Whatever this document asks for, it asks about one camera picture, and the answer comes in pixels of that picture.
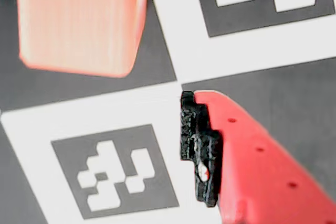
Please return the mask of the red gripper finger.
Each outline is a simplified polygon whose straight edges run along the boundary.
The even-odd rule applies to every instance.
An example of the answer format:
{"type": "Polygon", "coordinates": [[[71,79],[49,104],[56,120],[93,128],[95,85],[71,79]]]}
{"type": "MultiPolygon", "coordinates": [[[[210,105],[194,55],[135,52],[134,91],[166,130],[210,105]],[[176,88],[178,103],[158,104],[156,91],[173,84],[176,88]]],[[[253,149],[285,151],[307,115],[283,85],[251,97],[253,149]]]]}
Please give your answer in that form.
{"type": "Polygon", "coordinates": [[[238,103],[204,90],[183,91],[180,104],[180,158],[222,223],[335,223],[333,200],[238,103]]]}

